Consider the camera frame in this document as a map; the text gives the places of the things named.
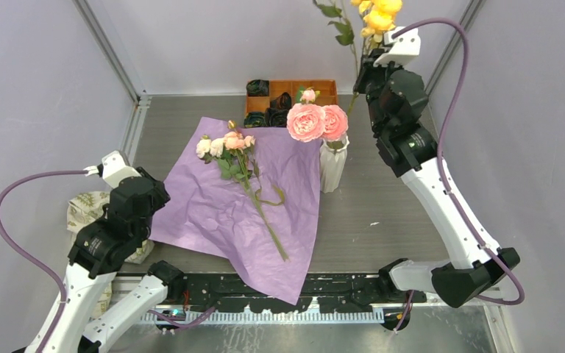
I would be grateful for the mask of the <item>large pink rose stem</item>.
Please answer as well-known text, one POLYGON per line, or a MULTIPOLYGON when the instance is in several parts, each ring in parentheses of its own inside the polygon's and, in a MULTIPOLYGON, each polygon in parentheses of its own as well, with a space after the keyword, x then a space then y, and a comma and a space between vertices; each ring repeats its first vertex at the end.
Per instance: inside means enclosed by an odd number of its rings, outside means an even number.
POLYGON ((345 148, 349 121, 337 104, 318 105, 320 92, 313 88, 298 90, 296 103, 287 113, 286 128, 294 140, 304 143, 321 139, 335 153, 345 148))

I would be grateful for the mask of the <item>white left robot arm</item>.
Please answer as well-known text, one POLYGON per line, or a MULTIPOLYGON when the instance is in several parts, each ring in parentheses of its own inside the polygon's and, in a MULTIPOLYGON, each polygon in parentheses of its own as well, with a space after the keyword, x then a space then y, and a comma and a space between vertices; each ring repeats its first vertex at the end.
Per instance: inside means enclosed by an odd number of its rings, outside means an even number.
POLYGON ((91 318, 125 260, 149 238, 153 215, 170 200, 164 184, 141 167, 121 167, 112 174, 105 166, 100 171, 106 183, 118 178, 110 202, 101 218, 79 231, 58 297, 23 352, 108 352, 147 310, 164 301, 177 303, 185 294, 183 272, 161 260, 127 296, 91 318))

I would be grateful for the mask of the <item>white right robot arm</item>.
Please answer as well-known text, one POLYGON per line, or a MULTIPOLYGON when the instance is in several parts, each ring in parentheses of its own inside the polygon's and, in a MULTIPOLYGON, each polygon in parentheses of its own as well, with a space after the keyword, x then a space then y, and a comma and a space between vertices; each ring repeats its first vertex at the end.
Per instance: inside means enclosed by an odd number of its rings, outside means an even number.
POLYGON ((408 291, 437 294, 460 307, 498 284, 521 261, 514 248, 503 248, 459 196, 447 164, 438 158, 436 139, 419 119, 428 96, 422 78, 388 57, 385 49, 362 56, 355 92, 366 97, 379 154, 419 200, 447 249, 448 260, 398 259, 379 271, 380 295, 399 301, 408 291))

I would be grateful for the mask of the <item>purple wrapping paper sheet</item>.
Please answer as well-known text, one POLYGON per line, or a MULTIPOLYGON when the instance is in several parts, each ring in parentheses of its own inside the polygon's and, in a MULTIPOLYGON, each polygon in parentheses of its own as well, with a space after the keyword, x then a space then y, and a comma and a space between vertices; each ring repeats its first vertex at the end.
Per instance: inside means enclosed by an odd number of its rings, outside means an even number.
POLYGON ((308 272, 319 222, 320 142, 294 140, 284 128, 254 128, 266 200, 257 210, 244 189, 221 178, 216 163, 196 156, 203 135, 220 138, 225 121, 204 117, 164 185, 169 203, 154 214, 151 239, 227 258, 251 288, 296 304, 308 272))

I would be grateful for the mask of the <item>yellow flower stem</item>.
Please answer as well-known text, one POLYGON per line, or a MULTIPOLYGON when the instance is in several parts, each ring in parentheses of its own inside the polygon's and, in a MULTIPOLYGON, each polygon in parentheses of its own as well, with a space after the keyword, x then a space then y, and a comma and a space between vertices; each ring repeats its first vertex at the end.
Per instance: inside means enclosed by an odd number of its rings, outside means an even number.
POLYGON ((355 30, 345 8, 344 1, 313 1, 312 5, 329 19, 328 24, 336 28, 335 40, 347 47, 355 64, 355 76, 360 73, 362 56, 373 49, 383 49, 386 33, 396 28, 396 17, 402 9, 401 0, 351 1, 363 22, 363 28, 355 30))

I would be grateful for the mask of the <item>white ribbed ceramic vase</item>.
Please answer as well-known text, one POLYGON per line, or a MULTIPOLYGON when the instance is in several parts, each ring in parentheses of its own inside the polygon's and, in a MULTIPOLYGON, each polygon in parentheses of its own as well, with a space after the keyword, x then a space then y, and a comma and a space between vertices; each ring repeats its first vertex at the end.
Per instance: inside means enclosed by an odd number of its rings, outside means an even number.
POLYGON ((331 193, 338 188, 347 161, 348 146, 347 135, 343 135, 338 140, 322 142, 319 150, 322 193, 331 193))

